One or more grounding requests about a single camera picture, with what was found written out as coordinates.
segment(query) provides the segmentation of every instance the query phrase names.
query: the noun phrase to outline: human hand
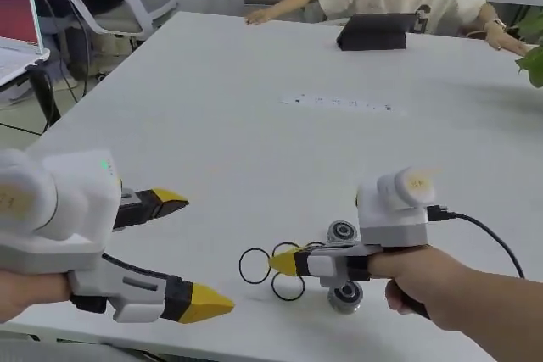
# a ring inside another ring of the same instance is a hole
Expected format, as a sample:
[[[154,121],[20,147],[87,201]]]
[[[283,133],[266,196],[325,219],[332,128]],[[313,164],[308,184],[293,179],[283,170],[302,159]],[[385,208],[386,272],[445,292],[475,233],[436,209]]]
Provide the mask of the human hand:
[[[272,19],[272,15],[268,8],[255,10],[253,13],[245,17],[245,23],[247,25],[261,25]]]
[[[17,275],[0,271],[0,323],[12,320],[35,304],[70,299],[70,284],[63,275]]]
[[[517,40],[513,36],[508,35],[500,26],[491,26],[486,31],[486,42],[496,50],[501,50],[502,48],[507,51],[511,51],[521,57],[524,57],[528,52],[528,46]]]
[[[390,309],[411,313],[401,302],[401,289],[426,306],[430,319],[439,328],[456,330],[456,305],[463,298],[473,270],[430,246],[378,253],[370,258],[368,269],[374,278],[393,279],[385,291]]]

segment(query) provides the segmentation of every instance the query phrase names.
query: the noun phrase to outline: green plant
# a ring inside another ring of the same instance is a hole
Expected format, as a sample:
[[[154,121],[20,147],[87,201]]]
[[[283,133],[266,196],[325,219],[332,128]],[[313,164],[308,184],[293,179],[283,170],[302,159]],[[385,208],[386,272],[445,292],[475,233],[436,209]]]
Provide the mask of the green plant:
[[[529,16],[517,25],[523,36],[537,36],[537,47],[528,51],[525,57],[517,60],[519,72],[528,71],[530,83],[536,88],[543,87],[543,12]]]

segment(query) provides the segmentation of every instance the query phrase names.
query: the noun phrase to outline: laptop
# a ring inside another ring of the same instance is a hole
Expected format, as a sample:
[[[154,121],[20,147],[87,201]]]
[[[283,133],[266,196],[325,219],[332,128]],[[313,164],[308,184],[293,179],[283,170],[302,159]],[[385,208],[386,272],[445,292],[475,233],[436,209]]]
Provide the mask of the laptop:
[[[0,86],[48,58],[34,0],[0,0]]]

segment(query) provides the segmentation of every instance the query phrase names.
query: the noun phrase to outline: leaf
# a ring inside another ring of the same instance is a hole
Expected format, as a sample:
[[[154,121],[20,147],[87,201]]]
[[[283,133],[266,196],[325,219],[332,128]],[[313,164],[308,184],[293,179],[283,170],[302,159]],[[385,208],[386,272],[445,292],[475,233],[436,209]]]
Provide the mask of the leaf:
[[[530,84],[536,88],[541,88],[543,86],[543,67],[538,70],[528,70],[528,78]]]
[[[543,12],[529,16],[523,21],[517,23],[515,28],[524,31],[524,35],[535,34],[543,31]]]
[[[543,56],[543,47],[538,46],[529,50],[523,58],[517,59],[515,62],[517,63],[519,69],[529,70],[530,67],[533,67],[534,65],[543,64],[541,56]]]
[[[527,70],[530,83],[536,88],[543,87],[543,47],[528,51],[526,57],[516,61],[519,69]]]

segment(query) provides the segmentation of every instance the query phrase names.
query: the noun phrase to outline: black rubber band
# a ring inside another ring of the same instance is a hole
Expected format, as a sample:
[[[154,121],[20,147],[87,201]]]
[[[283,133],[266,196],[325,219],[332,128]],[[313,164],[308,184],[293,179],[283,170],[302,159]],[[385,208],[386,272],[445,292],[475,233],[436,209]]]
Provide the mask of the black rubber band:
[[[302,291],[300,292],[300,294],[296,297],[292,297],[292,298],[286,298],[286,297],[283,297],[281,294],[279,294],[277,292],[277,290],[275,289],[275,279],[277,279],[278,276],[280,276],[281,273],[276,273],[276,275],[273,276],[273,278],[271,279],[271,289],[273,291],[273,293],[278,296],[280,299],[282,299],[282,301],[296,301],[298,299],[300,299],[304,293],[305,293],[305,281],[304,279],[301,277],[301,276],[298,276],[299,280],[302,282]]]
[[[251,253],[251,252],[262,252],[263,254],[266,255],[267,259],[268,259],[268,271],[266,273],[266,275],[264,276],[264,278],[260,281],[251,281],[251,280],[247,280],[247,278],[245,278],[244,276],[244,273],[243,271],[241,270],[241,264],[242,262],[244,261],[244,257],[247,253]],[[268,252],[264,249],[261,249],[261,248],[251,248],[251,249],[247,249],[244,254],[241,255],[241,258],[239,258],[239,275],[241,276],[242,279],[244,279],[244,281],[248,284],[253,284],[253,285],[258,285],[258,284],[262,284],[264,281],[266,281],[266,279],[268,278],[268,276],[270,275],[270,273],[272,272],[272,267],[269,265],[269,260],[270,260],[270,255],[268,254]]]
[[[299,248],[299,244],[296,243],[296,242],[281,242],[281,243],[275,245],[275,248],[271,251],[271,256],[272,256],[272,257],[275,256],[276,251],[277,251],[281,246],[292,246],[293,248]]]
[[[326,243],[319,242],[319,241],[313,241],[313,242],[309,242],[308,244],[305,245],[306,248],[313,248],[315,246],[326,246]]]

